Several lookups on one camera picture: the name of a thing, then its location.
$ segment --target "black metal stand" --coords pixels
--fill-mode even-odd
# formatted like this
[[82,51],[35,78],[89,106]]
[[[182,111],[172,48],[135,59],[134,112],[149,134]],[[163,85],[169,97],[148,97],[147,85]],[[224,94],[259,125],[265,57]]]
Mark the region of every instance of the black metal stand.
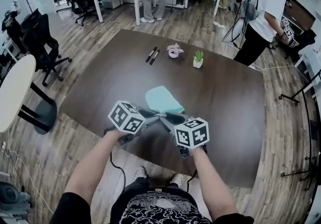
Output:
[[294,97],[296,97],[299,93],[302,92],[303,95],[303,100],[304,100],[304,106],[305,106],[305,111],[306,111],[306,116],[307,116],[307,122],[308,122],[308,128],[309,128],[309,143],[310,143],[310,150],[309,150],[309,157],[305,157],[305,160],[309,160],[309,168],[306,171],[298,171],[298,172],[293,172],[290,174],[285,174],[284,172],[281,173],[281,177],[287,177],[287,176],[294,176],[294,175],[299,175],[299,174],[304,174],[304,173],[308,173],[308,175],[305,178],[301,178],[300,181],[304,181],[308,178],[310,178],[310,183],[308,188],[305,189],[305,191],[308,191],[313,183],[313,181],[316,179],[317,176],[317,162],[316,162],[316,157],[315,156],[311,156],[312,155],[312,148],[311,148],[311,139],[312,139],[312,134],[311,134],[311,125],[310,125],[310,117],[309,117],[309,113],[308,113],[308,109],[307,109],[307,104],[306,104],[306,99],[305,99],[305,95],[304,95],[304,90],[315,80],[316,77],[320,76],[321,74],[321,70],[310,80],[310,82],[306,85],[303,86],[303,88],[301,88],[298,92],[296,92],[293,96],[287,96],[285,94],[281,94],[279,96],[279,100],[282,100],[282,98],[287,98],[291,101],[295,102],[295,106],[298,105],[298,103],[300,101],[294,99]]
[[50,99],[33,82],[30,88],[36,92],[43,101],[37,105],[35,111],[22,105],[18,116],[33,124],[38,134],[44,135],[54,126],[57,117],[57,105],[54,100]]

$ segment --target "teal cloth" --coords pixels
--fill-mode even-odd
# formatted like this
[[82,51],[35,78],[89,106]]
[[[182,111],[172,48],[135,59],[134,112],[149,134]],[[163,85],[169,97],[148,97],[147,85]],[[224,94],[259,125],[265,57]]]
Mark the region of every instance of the teal cloth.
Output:
[[164,87],[159,86],[151,89],[145,95],[148,107],[159,113],[182,113],[184,108]]

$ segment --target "round white table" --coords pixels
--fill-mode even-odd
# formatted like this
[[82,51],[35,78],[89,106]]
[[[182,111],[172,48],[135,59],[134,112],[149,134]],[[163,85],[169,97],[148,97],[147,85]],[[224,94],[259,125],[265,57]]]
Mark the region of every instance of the round white table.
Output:
[[[32,82],[35,69],[34,56],[27,55],[6,75],[0,87],[0,133],[8,130],[16,116],[33,124],[36,132],[42,135],[53,127],[57,105]],[[43,99],[35,111],[23,104],[29,87]]]

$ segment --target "wooden floor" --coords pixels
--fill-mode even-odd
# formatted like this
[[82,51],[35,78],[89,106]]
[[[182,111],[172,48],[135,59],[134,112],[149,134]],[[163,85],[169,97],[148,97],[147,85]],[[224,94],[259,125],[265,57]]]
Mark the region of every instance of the wooden floor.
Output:
[[[234,22],[234,14],[227,10],[219,10],[214,19],[210,0],[203,0],[199,5],[192,5],[184,10],[175,10],[171,15],[167,10],[162,21],[140,26],[135,24],[133,5],[123,5],[113,11],[105,11],[103,24],[91,18],[85,22],[84,27],[74,23],[76,16],[70,11],[59,14],[63,21],[55,38],[59,41],[61,54],[73,58],[73,62],[64,63],[60,68],[64,81],[59,82],[54,75],[51,75],[47,88],[41,86],[43,74],[39,72],[35,75],[36,84],[54,98],[58,106],[89,62],[120,29],[162,34],[168,38],[221,53],[225,50],[221,39]],[[213,20],[225,25],[226,28],[214,26]],[[235,54],[236,51],[228,47],[224,56],[233,58]],[[283,56],[279,50],[266,50],[266,68],[293,64],[290,60],[284,60]],[[264,68],[263,56],[256,64]],[[307,168],[304,157],[309,152],[308,126],[304,104],[300,103],[294,107],[285,99],[279,101],[278,96],[282,92],[294,93],[302,86],[303,78],[293,67],[264,70],[263,74],[267,129],[256,181],[252,189],[230,187],[230,191],[239,211],[253,216],[256,223],[293,224],[302,221],[312,196],[313,186],[310,191],[305,192],[307,182],[300,182],[301,176],[281,178],[280,174],[283,171],[291,172],[294,169]],[[310,118],[316,119],[314,102],[310,94],[307,93],[306,97]],[[25,104],[35,108],[39,101],[38,96],[30,91]],[[0,139],[10,141],[11,150],[16,151],[25,162],[35,186],[50,208],[55,210],[76,164],[100,138],[65,114],[58,113],[56,125],[44,136],[38,135],[31,124],[18,118],[7,133],[1,134]],[[313,155],[316,156],[318,144],[313,143],[312,146]],[[161,177],[170,178],[173,175],[172,171],[145,162],[123,150],[114,148],[113,155],[115,164],[123,167],[126,172],[127,185],[134,180],[135,169],[140,165],[144,165],[155,180]],[[13,173],[14,164],[10,158],[0,154],[0,159],[0,170],[13,175],[11,179],[3,180],[20,187],[21,182]],[[103,176],[91,205],[93,223],[109,223],[111,206],[123,186],[120,171],[114,169],[110,163],[107,164],[106,170],[108,174]],[[35,206],[29,214],[29,222],[48,223],[52,214],[33,188],[21,162],[18,163],[17,172],[26,191],[31,194]],[[194,179],[191,184],[190,193],[199,204],[201,213],[208,217],[198,180]]]

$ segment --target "black marker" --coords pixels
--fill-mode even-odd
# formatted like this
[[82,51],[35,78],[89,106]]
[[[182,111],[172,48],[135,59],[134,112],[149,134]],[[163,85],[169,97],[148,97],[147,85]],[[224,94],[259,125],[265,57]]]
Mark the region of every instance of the black marker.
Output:
[[155,56],[150,60],[150,62],[149,62],[150,65],[152,65],[152,63],[155,61],[158,53],[159,53],[159,49],[158,49],[157,52],[155,53]]
[[156,49],[157,49],[157,46],[155,46],[154,49],[152,50],[152,52],[149,54],[149,56],[146,59],[146,62],[148,62],[150,60],[152,54],[156,51]]

